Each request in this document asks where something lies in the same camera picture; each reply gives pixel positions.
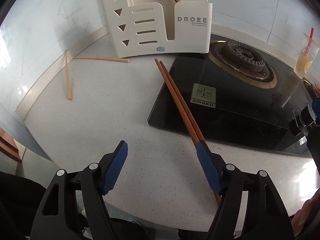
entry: gas stove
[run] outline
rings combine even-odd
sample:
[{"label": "gas stove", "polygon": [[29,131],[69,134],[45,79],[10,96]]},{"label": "gas stove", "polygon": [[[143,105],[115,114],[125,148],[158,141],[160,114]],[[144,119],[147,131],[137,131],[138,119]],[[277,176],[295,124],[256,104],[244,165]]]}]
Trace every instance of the gas stove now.
[{"label": "gas stove", "polygon": [[[208,54],[177,55],[170,75],[206,139],[310,155],[305,137],[293,136],[289,130],[293,110],[302,110],[313,99],[310,83],[282,61],[212,34]],[[188,133],[165,84],[148,123]]]}]

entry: sticker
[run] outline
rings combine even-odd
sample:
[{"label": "sticker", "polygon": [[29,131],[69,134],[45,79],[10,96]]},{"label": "sticker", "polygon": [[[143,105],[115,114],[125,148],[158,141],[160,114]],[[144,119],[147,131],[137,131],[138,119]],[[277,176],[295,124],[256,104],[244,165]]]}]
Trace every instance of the sticker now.
[{"label": "sticker", "polygon": [[216,88],[194,83],[190,102],[216,108]]}]

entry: floor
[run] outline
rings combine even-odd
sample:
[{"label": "floor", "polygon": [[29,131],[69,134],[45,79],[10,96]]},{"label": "floor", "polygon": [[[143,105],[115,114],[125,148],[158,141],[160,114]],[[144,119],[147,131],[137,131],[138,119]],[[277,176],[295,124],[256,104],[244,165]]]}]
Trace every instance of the floor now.
[{"label": "floor", "polygon": [[[31,179],[38,182],[44,187],[48,187],[52,177],[55,175],[59,167],[35,154],[31,150],[25,148],[23,145],[16,141],[19,148],[19,155],[22,159],[22,165],[17,164],[15,161],[7,157],[5,154],[0,152],[0,171],[15,174],[24,178]],[[82,211],[84,209],[81,191],[76,192],[78,209]],[[126,212],[123,212],[109,204],[106,204],[110,217],[120,218],[128,221],[135,221],[145,228],[153,228],[156,232],[156,240],[177,240],[178,230],[175,228],[169,228],[161,225],[145,221],[134,217]],[[90,238],[90,233],[85,232],[85,236]]]}]

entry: black glass stovetop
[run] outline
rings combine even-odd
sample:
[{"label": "black glass stovetop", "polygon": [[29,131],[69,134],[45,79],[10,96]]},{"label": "black glass stovetop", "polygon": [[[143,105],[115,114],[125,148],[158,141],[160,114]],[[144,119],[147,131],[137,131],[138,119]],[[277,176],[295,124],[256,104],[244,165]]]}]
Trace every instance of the black glass stovetop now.
[{"label": "black glass stovetop", "polygon": [[[217,35],[211,35],[211,40],[232,41]],[[272,89],[259,88],[239,80],[217,66],[207,55],[201,54],[177,55],[170,75],[206,139],[310,156],[303,133],[295,137],[289,130],[292,111],[300,111],[310,104],[302,83],[298,79],[297,87],[283,107],[273,104],[275,95],[279,94],[284,83],[294,75],[293,69],[267,53],[258,49],[256,51],[276,74],[277,83]],[[209,91],[215,92],[215,102],[198,100],[195,103],[197,88],[196,98],[199,99],[201,93],[204,95],[207,92],[207,87],[215,88],[215,91]],[[158,128],[188,134],[165,84],[152,108],[148,123]]]}]

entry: plastic cup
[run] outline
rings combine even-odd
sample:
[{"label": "plastic cup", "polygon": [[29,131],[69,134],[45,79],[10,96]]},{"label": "plastic cup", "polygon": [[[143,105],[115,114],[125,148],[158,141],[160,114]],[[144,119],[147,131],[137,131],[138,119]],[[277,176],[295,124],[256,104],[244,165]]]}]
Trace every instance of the plastic cup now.
[{"label": "plastic cup", "polygon": [[299,78],[303,78],[319,51],[319,46],[308,35],[304,34],[302,49],[300,51],[294,72]]}]

